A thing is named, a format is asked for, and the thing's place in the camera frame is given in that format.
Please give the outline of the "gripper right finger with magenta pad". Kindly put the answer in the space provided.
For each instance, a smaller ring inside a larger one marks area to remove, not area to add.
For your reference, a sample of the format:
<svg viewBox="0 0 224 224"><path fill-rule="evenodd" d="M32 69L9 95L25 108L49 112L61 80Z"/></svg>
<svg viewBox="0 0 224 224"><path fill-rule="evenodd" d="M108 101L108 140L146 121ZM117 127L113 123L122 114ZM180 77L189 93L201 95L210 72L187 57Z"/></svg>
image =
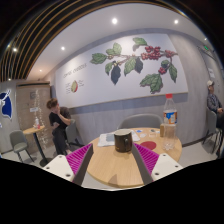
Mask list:
<svg viewBox="0 0 224 224"><path fill-rule="evenodd" d="M182 169L182 166L167 153L157 154L134 143L131 150L143 184L147 185Z"/></svg>

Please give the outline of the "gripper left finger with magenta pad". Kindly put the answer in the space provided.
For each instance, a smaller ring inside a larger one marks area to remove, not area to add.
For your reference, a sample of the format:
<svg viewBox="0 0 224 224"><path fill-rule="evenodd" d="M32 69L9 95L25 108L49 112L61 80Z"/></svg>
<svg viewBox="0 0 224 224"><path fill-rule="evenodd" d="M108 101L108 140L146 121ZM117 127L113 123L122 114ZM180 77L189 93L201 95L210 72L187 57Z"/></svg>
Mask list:
<svg viewBox="0 0 224 224"><path fill-rule="evenodd" d="M92 155L93 145L88 144L67 156L56 156L44 170L81 186Z"/></svg>

